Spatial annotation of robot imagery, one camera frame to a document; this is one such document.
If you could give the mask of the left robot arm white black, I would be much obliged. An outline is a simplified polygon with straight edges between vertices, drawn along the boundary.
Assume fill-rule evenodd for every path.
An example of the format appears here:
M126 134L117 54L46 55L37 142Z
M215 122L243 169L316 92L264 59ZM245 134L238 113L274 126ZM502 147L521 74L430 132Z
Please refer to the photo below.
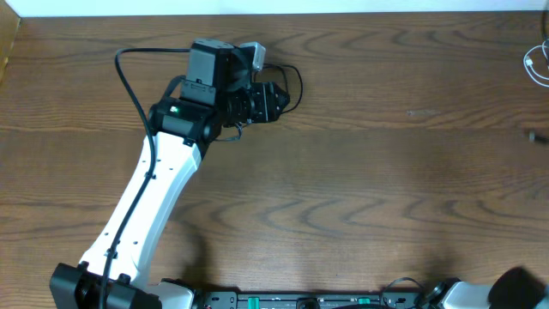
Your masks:
M59 308L190 308L195 295L175 280L148 281L167 220L208 147L225 127L279 119L289 104L274 82L256 82L266 50L197 39L184 75L158 103L140 111L146 136L130 182L101 234L76 266L59 264L50 279Z

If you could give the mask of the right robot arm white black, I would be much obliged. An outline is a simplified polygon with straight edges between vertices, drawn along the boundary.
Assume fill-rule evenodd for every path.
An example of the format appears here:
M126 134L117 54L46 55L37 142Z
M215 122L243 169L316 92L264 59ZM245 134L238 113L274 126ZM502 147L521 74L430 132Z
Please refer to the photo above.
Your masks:
M417 305L432 309L548 309L548 284L517 266L492 285L450 278L423 293Z

